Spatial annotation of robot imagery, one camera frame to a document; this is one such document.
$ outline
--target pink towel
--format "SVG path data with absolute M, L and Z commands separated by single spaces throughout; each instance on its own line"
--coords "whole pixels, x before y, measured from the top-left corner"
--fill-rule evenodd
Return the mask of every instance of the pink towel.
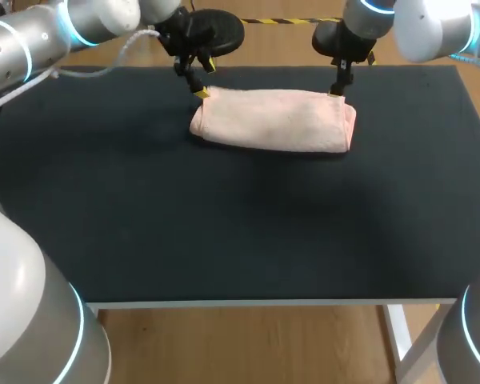
M 209 88 L 190 132 L 231 146 L 292 152 L 347 152 L 355 109 L 344 97 L 304 90 Z

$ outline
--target wooden floor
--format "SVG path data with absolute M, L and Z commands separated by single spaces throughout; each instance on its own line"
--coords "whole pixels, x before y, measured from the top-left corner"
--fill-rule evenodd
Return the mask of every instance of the wooden floor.
M 18 8 L 22 2 L 17 0 Z M 343 0 L 196 0 L 196 7 L 224 9 L 241 18 L 319 18 L 340 16 Z M 330 60 L 311 48 L 313 30 L 310 25 L 248 25 L 244 45 L 218 65 L 328 65 Z M 65 63 L 108 65 L 123 42 L 72 54 Z M 381 65 L 405 64 L 391 34 L 378 42 L 375 53 Z M 453 64 L 449 59 L 434 63 Z M 150 39 L 134 46 L 127 64 L 172 61 Z M 480 114 L 480 70 L 458 67 Z M 414 338 L 434 311 L 434 306 L 406 307 Z M 112 384 L 394 382 L 384 324 L 374 306 L 120 310 L 104 315 L 114 359 Z M 437 382 L 434 370 L 422 380 Z

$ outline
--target black table surface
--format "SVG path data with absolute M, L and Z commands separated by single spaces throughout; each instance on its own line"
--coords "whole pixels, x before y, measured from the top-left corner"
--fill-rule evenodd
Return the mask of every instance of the black table surface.
M 205 79 L 327 91 L 334 71 Z M 89 302 L 459 296 L 480 270 L 480 121 L 456 69 L 356 68 L 347 101 L 351 151 L 309 156 L 193 138 L 171 69 L 49 80 L 0 118 L 0 200 Z

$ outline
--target white table frame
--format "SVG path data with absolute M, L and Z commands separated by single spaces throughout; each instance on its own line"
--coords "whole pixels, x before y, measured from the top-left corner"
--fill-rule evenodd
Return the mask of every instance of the white table frame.
M 245 306 L 383 306 L 386 327 L 390 336 L 397 384 L 413 384 L 426 369 L 437 361 L 437 335 L 442 320 L 455 303 L 455 299 L 406 299 L 406 300 L 204 300 L 177 302 L 94 302 L 89 303 L 98 315 L 100 310 L 140 310 L 161 308 L 210 308 Z M 441 304 L 414 343 L 407 326 L 404 304 Z M 439 376 L 443 382 L 441 369 Z

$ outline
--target hazard tape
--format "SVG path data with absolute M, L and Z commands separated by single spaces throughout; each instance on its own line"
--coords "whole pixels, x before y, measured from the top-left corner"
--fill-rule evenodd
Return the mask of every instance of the hazard tape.
M 243 24 L 318 24 L 339 22 L 339 18 L 243 18 Z

